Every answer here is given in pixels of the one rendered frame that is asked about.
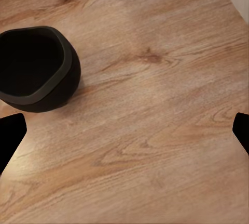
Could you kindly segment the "cauldron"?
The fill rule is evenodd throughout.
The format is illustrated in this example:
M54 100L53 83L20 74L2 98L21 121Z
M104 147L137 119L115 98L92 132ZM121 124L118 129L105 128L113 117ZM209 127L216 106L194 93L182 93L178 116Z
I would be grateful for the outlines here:
M0 100L14 108L40 113L66 106L80 76L78 55L59 30L43 25L0 34Z

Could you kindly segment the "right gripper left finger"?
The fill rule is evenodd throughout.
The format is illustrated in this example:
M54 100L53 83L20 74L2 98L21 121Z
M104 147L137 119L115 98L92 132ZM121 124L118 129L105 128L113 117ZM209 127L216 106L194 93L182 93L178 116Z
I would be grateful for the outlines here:
M0 118L0 175L27 132L23 113Z

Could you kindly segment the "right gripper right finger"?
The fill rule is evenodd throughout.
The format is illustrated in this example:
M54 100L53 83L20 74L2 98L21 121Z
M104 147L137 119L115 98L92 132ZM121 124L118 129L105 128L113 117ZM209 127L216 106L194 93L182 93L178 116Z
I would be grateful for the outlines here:
M237 113L232 130L249 154L249 114Z

